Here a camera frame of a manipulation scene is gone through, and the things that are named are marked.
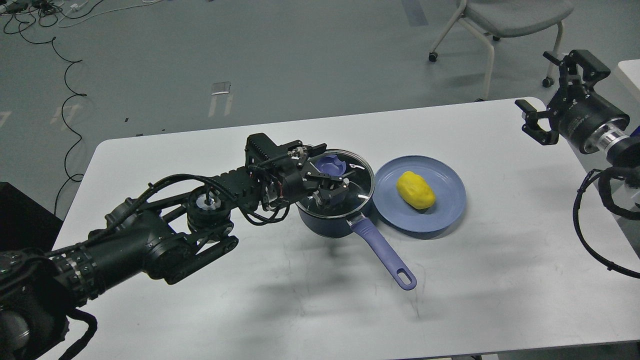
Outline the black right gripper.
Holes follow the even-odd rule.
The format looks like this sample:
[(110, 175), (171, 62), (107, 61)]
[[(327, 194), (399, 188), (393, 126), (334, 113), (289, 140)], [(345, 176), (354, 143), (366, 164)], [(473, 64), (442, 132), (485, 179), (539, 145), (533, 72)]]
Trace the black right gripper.
[[(525, 99), (515, 100), (525, 121), (522, 132), (542, 146), (556, 145), (562, 135), (583, 154), (608, 154), (629, 138), (624, 133), (628, 114), (595, 91), (595, 85), (611, 74), (605, 63), (585, 49), (572, 50), (562, 59), (549, 51), (542, 55), (558, 68), (558, 90), (547, 105), (551, 112), (538, 111)], [(540, 120), (550, 120), (552, 129), (544, 130)]]

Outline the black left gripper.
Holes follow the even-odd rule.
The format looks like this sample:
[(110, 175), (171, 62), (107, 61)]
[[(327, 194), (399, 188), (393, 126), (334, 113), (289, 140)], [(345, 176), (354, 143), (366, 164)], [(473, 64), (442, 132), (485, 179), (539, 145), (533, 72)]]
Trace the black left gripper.
[[(331, 175), (315, 169), (311, 158), (322, 155), (327, 144), (304, 145), (289, 142), (278, 147), (284, 158), (274, 162), (275, 174), (281, 184), (280, 197), (294, 204), (312, 195), (318, 207), (334, 207), (342, 203), (349, 192), (348, 178), (355, 170), (347, 169), (342, 175)], [(324, 188), (323, 185), (336, 185)]]

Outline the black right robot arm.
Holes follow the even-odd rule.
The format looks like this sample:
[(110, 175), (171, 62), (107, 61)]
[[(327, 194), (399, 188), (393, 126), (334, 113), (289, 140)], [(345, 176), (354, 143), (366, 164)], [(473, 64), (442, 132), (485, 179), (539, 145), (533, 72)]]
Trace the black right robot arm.
[(606, 79), (611, 70), (590, 51), (575, 49), (562, 58), (546, 51), (543, 56), (558, 68), (558, 90), (544, 111), (536, 110), (524, 99), (515, 100), (525, 121), (522, 131), (543, 146), (555, 145), (564, 138), (576, 150), (589, 155), (602, 152), (609, 163), (603, 170), (588, 171), (578, 187), (572, 209), (573, 226), (583, 248), (608, 269), (639, 278), (639, 273), (615, 264), (594, 250), (583, 236), (579, 221), (583, 194), (596, 183), (603, 207), (611, 214), (638, 221), (639, 211), (615, 203), (611, 182), (622, 182), (630, 191), (630, 199), (639, 205), (640, 141), (639, 132), (626, 133), (630, 117), (595, 91), (595, 85)]

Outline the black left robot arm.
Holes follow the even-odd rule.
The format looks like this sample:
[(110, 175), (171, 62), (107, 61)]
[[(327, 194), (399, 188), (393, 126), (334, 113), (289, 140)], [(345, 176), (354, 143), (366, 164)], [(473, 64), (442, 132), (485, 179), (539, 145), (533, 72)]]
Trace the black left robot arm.
[(62, 360), (94, 337), (98, 321), (87, 301), (143, 272), (173, 285), (238, 245), (231, 212), (254, 226), (283, 221), (304, 198), (324, 205), (348, 189), (345, 174), (322, 173), (313, 158), (326, 144), (276, 145), (247, 137), (245, 164), (214, 177), (173, 174), (150, 183), (107, 214), (106, 228), (83, 242), (45, 251), (1, 246), (1, 358), (35, 360), (64, 341), (69, 320), (87, 325)]

